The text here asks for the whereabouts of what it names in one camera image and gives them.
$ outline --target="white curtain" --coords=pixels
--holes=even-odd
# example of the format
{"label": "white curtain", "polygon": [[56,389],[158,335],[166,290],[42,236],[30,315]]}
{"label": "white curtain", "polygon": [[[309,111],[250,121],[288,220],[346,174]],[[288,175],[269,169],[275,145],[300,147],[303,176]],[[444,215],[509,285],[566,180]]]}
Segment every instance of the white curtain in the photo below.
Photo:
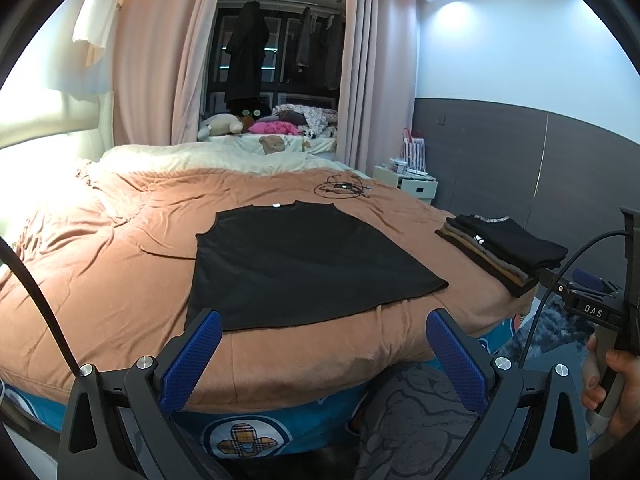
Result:
{"label": "white curtain", "polygon": [[114,64],[116,144],[196,141],[217,1],[123,1]]}
{"label": "white curtain", "polygon": [[417,0],[347,0],[338,107],[338,159],[371,174],[400,155],[411,128]]}

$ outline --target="black t-shirt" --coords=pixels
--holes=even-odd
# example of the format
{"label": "black t-shirt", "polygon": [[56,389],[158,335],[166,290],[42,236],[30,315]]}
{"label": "black t-shirt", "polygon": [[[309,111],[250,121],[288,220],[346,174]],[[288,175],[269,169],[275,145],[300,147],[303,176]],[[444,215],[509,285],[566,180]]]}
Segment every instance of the black t-shirt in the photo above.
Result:
{"label": "black t-shirt", "polygon": [[185,326],[207,307],[220,313],[227,331],[310,324],[448,285],[333,204],[220,212],[197,238]]}
{"label": "black t-shirt", "polygon": [[543,267],[556,268],[568,252],[566,247],[536,238],[507,217],[484,220],[472,215],[458,215],[454,225],[462,226],[467,233],[481,236],[488,250],[529,273]]}

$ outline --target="metal screw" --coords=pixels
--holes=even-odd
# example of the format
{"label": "metal screw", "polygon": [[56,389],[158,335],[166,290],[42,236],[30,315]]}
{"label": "metal screw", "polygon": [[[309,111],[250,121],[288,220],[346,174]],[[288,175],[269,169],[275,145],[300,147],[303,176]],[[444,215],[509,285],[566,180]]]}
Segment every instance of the metal screw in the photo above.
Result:
{"label": "metal screw", "polygon": [[495,365],[500,368],[500,370],[508,370],[511,368],[511,361],[509,361],[506,357],[498,357],[495,360]]}
{"label": "metal screw", "polygon": [[567,375],[569,375],[569,368],[564,365],[556,365],[556,374],[561,377],[567,377]]}
{"label": "metal screw", "polygon": [[149,357],[148,355],[145,355],[144,357],[141,357],[136,361],[136,366],[141,370],[145,370],[146,368],[149,368],[153,363],[154,359],[152,357]]}
{"label": "metal screw", "polygon": [[81,377],[87,377],[87,375],[90,375],[91,372],[94,371],[94,367],[91,365],[82,365],[80,367],[80,376]]}

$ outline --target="stuffed animal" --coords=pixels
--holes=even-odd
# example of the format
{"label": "stuffed animal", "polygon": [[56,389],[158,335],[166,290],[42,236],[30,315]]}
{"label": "stuffed animal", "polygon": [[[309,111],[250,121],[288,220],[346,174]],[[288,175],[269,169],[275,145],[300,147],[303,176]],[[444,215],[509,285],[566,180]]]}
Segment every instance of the stuffed animal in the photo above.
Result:
{"label": "stuffed animal", "polygon": [[262,145],[265,155],[284,151],[284,139],[277,135],[260,137],[260,144]]}
{"label": "stuffed animal", "polygon": [[242,123],[242,133],[249,133],[249,128],[255,124],[255,119],[251,115],[238,117],[238,120]]}
{"label": "stuffed animal", "polygon": [[271,115],[271,108],[255,97],[231,99],[226,103],[226,108],[235,116],[240,118],[250,116],[254,121]]}
{"label": "stuffed animal", "polygon": [[204,141],[209,137],[240,134],[242,130],[244,130],[244,124],[235,115],[218,114],[200,123],[198,140]]}

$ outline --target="drawer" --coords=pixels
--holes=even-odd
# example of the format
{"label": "drawer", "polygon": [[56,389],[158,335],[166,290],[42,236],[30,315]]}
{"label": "drawer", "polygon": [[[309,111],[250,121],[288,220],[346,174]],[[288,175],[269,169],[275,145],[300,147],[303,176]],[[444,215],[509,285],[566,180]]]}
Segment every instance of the drawer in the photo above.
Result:
{"label": "drawer", "polygon": [[400,189],[402,189],[402,191],[421,200],[435,198],[437,188],[438,183],[431,180],[411,180],[404,178],[400,183]]}
{"label": "drawer", "polygon": [[373,178],[384,182],[388,186],[400,187],[400,176],[387,168],[380,168],[379,166],[373,168]]}

